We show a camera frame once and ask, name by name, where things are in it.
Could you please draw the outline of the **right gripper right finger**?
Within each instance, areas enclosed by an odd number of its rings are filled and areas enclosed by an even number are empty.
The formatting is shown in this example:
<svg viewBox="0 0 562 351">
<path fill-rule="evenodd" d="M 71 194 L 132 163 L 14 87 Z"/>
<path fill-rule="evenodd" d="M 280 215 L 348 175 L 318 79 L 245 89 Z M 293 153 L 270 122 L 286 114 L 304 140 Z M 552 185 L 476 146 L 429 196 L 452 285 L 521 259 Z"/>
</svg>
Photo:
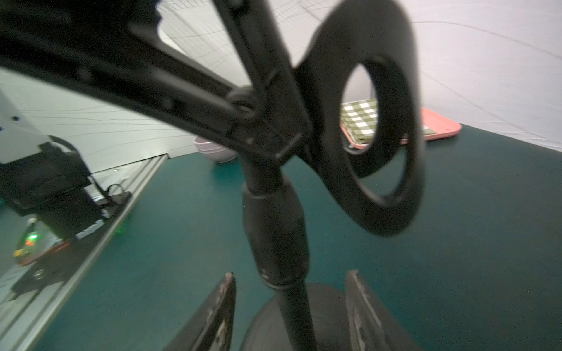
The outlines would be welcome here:
<svg viewBox="0 0 562 351">
<path fill-rule="evenodd" d="M 421 350 L 357 270 L 345 276 L 352 350 Z"/>
</svg>

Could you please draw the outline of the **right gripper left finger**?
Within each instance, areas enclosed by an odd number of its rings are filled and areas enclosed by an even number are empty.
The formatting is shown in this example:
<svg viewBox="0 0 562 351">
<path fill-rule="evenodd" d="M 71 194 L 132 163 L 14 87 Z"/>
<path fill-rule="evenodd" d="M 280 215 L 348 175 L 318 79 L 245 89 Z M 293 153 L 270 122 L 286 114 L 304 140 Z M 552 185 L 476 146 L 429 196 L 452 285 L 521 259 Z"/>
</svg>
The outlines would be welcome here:
<svg viewBox="0 0 562 351">
<path fill-rule="evenodd" d="M 236 279 L 232 273 L 226 273 L 164 349 L 231 349 L 236 296 Z"/>
</svg>

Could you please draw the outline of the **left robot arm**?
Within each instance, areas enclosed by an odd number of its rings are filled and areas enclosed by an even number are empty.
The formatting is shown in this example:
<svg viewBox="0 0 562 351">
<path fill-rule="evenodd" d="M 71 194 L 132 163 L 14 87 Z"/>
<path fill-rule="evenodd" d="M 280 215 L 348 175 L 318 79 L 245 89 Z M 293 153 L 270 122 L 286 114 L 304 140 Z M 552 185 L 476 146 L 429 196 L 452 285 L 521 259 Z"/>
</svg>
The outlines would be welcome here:
<svg viewBox="0 0 562 351">
<path fill-rule="evenodd" d="M 1 66 L 240 149 L 231 129 L 258 121 L 257 94 L 180 57 L 159 21 L 155 1 L 3 1 Z M 69 238 L 72 210 L 100 214 L 89 177 L 78 152 L 44 137 L 1 163 L 1 196 Z"/>
</svg>

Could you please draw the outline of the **black round stand base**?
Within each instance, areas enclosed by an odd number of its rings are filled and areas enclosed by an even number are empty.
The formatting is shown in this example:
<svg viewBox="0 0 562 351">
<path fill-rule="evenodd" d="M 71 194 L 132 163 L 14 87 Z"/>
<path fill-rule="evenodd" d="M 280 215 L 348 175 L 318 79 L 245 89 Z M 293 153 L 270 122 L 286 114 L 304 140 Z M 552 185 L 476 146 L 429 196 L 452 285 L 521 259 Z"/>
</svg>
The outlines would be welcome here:
<svg viewBox="0 0 562 351">
<path fill-rule="evenodd" d="M 307 285 L 310 312 L 318 350 L 352 350 L 345 291 L 329 285 Z M 292 350 L 277 298 L 257 313 L 246 332 L 241 350 Z"/>
</svg>

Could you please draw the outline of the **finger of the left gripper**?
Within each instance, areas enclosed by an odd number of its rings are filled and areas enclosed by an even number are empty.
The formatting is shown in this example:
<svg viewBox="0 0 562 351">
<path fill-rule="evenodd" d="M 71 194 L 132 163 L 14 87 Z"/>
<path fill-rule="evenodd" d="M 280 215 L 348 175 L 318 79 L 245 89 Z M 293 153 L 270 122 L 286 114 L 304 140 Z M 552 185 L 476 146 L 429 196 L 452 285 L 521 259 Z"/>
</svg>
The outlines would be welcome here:
<svg viewBox="0 0 562 351">
<path fill-rule="evenodd" d="M 234 85 L 160 41 L 155 1 L 3 1 L 1 65 L 262 160 Z"/>
</svg>

